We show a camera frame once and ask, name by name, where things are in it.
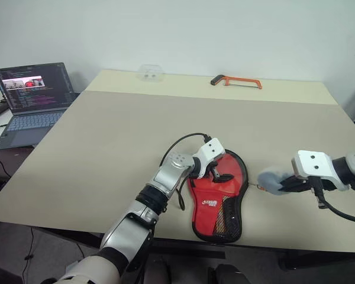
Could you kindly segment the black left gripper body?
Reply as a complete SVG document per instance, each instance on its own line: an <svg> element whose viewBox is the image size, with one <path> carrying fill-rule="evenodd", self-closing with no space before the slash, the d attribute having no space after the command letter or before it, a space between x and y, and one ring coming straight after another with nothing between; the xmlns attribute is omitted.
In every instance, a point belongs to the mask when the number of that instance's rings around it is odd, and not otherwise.
<svg viewBox="0 0 355 284"><path fill-rule="evenodd" d="M215 156L214 158L210 159L208 162L208 165L206 166L206 172L205 172L205 177L209 177L212 175L214 179L221 179L223 177L222 174L217 169L218 166L218 161L222 159L224 154L220 154L219 156Z"/></svg>

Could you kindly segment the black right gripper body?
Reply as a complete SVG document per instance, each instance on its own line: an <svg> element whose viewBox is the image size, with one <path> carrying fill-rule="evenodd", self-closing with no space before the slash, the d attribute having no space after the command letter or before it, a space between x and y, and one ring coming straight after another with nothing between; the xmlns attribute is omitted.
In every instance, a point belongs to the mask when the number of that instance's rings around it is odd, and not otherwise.
<svg viewBox="0 0 355 284"><path fill-rule="evenodd" d="M302 185L308 185L309 190L311 190L311 184L310 184L309 180L306 180L306 179L301 179L301 180L303 180ZM334 186L334 184L332 182L330 182L329 180L322 179L321 181L322 181L322 185L323 185L325 191L334 191L337 189Z"/></svg>

